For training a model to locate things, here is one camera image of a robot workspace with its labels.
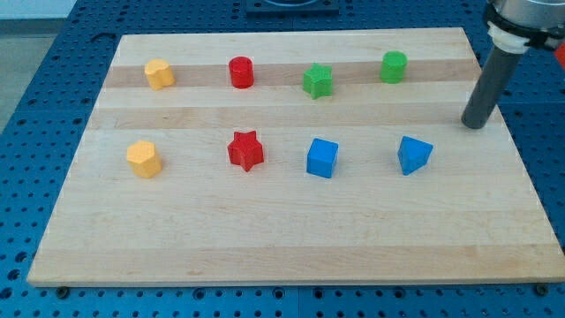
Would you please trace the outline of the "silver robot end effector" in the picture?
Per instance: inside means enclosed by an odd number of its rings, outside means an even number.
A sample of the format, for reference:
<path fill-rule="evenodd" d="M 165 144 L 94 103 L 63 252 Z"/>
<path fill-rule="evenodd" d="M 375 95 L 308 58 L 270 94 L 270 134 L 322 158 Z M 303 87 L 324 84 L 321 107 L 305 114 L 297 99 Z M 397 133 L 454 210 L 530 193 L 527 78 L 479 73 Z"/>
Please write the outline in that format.
<path fill-rule="evenodd" d="M 493 51 L 502 55 L 564 44 L 564 0 L 487 0 L 483 21 Z"/>

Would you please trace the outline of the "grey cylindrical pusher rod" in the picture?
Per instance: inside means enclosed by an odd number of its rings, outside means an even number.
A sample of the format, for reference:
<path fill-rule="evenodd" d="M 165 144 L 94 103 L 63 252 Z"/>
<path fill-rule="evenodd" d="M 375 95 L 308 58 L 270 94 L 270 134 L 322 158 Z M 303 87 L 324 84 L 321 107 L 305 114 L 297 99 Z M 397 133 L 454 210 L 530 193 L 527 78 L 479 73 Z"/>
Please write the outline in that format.
<path fill-rule="evenodd" d="M 521 58 L 522 54 L 492 48 L 463 110 L 461 121 L 465 126 L 482 129 L 486 125 Z"/>

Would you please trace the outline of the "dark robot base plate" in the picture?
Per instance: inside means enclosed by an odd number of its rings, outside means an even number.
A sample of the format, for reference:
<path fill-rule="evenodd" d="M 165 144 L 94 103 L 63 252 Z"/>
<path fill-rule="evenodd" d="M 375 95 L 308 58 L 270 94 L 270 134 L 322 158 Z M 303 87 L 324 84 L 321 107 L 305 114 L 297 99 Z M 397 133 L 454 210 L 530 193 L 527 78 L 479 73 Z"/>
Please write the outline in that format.
<path fill-rule="evenodd" d="M 337 14 L 340 11 L 339 0 L 244 0 L 243 6 L 247 16 Z"/>

